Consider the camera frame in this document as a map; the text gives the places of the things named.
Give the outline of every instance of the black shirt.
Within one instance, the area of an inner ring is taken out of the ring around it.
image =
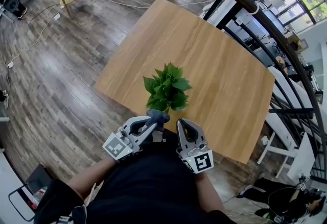
[[[86,223],[220,223],[235,224],[220,211],[200,209],[193,173],[164,143],[126,160],[106,178],[87,206]],[[41,200],[35,224],[50,224],[72,213],[84,224],[83,201],[66,184],[54,180]]]

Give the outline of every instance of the black railing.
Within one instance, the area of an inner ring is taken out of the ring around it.
[[[216,11],[216,9],[222,4],[223,1],[224,0],[215,0],[215,2],[207,11],[203,19],[208,20],[210,16]],[[252,55],[254,55],[259,61],[263,63],[263,61],[257,56],[257,54],[230,28],[227,27],[227,24],[230,21],[234,22],[238,27],[242,28],[243,31],[245,31],[259,47],[262,48],[265,54],[270,58],[274,67],[281,72],[284,79],[290,86],[293,94],[295,95],[300,105],[300,108],[294,107],[293,103],[290,101],[289,96],[285,93],[285,90],[282,88],[280,83],[275,80],[275,85],[282,93],[286,102],[273,93],[271,99],[272,110],[270,112],[278,113],[281,121],[289,130],[297,146],[299,146],[302,141],[301,133],[307,132],[311,140],[312,149],[316,157],[314,166],[311,171],[311,178],[320,182],[327,183],[327,172],[325,170],[325,165],[327,165],[326,133],[324,131],[323,121],[319,105],[316,100],[315,92],[313,91],[313,87],[310,83],[306,71],[303,68],[303,65],[300,63],[296,53],[291,48],[286,38],[272,23],[272,21],[261,10],[257,11],[257,5],[253,2],[253,0],[234,1],[236,1],[236,4],[222,18],[222,20],[216,25],[216,27],[220,30],[224,29],[225,32],[228,33],[234,40],[236,40],[240,45],[242,45]],[[285,54],[285,56],[291,62],[291,65],[294,67],[295,72],[298,74],[304,86],[304,89],[307,92],[312,108],[304,106],[303,101],[300,98],[293,83],[289,79],[288,75],[285,73],[284,67],[282,67],[279,62],[277,62],[275,56],[261,42],[261,39],[258,38],[245,24],[237,20],[236,15],[242,9],[245,9],[248,13],[256,12],[256,14],[253,14],[252,16],[266,29],[269,35],[275,40],[276,45],[281,50],[281,52]],[[317,125],[312,122],[313,114],[316,117]]]

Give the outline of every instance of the person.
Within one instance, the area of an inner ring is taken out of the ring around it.
[[[270,181],[260,174],[254,185],[248,185],[238,198],[245,197],[255,202],[265,203],[274,216],[284,216],[288,219],[299,219],[306,215],[318,214],[324,204],[324,198],[317,194],[301,191],[299,185],[292,186]],[[267,210],[259,210],[257,215],[263,216]]]
[[[0,90],[0,102],[4,102],[6,109],[8,108],[8,93]]]
[[[147,113],[164,129],[168,115]],[[205,173],[193,174],[169,141],[144,145],[117,163],[111,157],[74,176],[53,180],[40,201],[35,224],[50,223],[219,223],[235,224]],[[94,185],[103,185],[88,205]]]

